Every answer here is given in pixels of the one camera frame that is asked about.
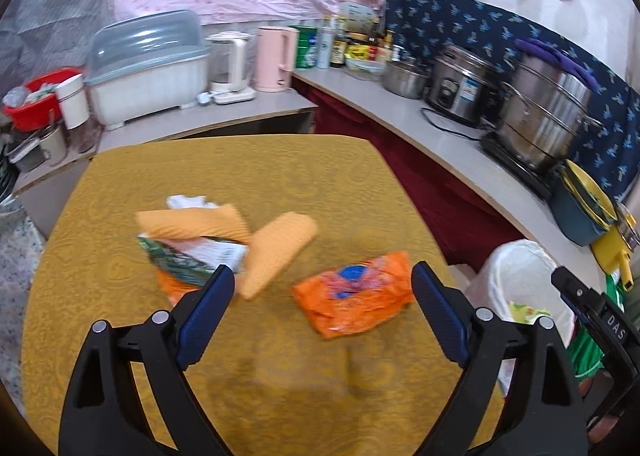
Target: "translucent blue lid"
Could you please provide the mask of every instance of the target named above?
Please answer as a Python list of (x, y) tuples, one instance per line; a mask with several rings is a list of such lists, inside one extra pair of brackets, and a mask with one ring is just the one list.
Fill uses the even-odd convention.
[(155, 66), (205, 57), (209, 45), (191, 11), (171, 11), (115, 23), (95, 33), (84, 83), (100, 84)]

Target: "red plastic bowl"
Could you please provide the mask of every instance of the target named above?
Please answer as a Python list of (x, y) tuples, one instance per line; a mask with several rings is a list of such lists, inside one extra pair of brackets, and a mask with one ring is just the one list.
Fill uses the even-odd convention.
[[(78, 68), (60, 68), (60, 70), (50, 72), (50, 74), (36, 77), (25, 86), (31, 91), (36, 91), (46, 82), (59, 83), (78, 74), (82, 74), (82, 70), (78, 70)], [(11, 117), (14, 126), (20, 131), (35, 131), (36, 129), (44, 128), (49, 124), (49, 112), (51, 110), (53, 110), (55, 119), (59, 119), (62, 116), (58, 99), (56, 99), (56, 94), (54, 93), (43, 97), (37, 102), (25, 104), (20, 108), (4, 107), (4, 112)]]

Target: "pink electric kettle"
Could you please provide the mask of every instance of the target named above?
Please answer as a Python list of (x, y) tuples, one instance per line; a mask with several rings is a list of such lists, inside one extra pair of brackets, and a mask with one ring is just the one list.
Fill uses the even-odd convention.
[(254, 86), (259, 91), (283, 91), (291, 85), (296, 63), (298, 30), (290, 27), (260, 27)]

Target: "speckled floor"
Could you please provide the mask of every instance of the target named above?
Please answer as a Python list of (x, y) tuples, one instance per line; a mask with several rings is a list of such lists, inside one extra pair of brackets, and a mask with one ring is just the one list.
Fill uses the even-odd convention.
[(22, 320), (43, 247), (44, 240), (17, 202), (0, 204), (0, 378), (22, 414)]

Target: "blue bird patterned fabric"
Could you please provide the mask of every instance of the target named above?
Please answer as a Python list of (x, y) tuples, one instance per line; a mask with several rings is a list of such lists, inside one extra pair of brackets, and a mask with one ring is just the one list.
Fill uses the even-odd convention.
[[(443, 45), (463, 46), (490, 61), (503, 81), (511, 79), (522, 55), (514, 40), (536, 38), (557, 47), (600, 85), (588, 110), (604, 128), (585, 123), (569, 158), (612, 199), (620, 199), (633, 181), (640, 163), (640, 95), (580, 46), (522, 16), (474, 0), (386, 0), (385, 24), (395, 32), (394, 43), (423, 63)], [(489, 109), (487, 118), (495, 121), (498, 112), (499, 107)]]

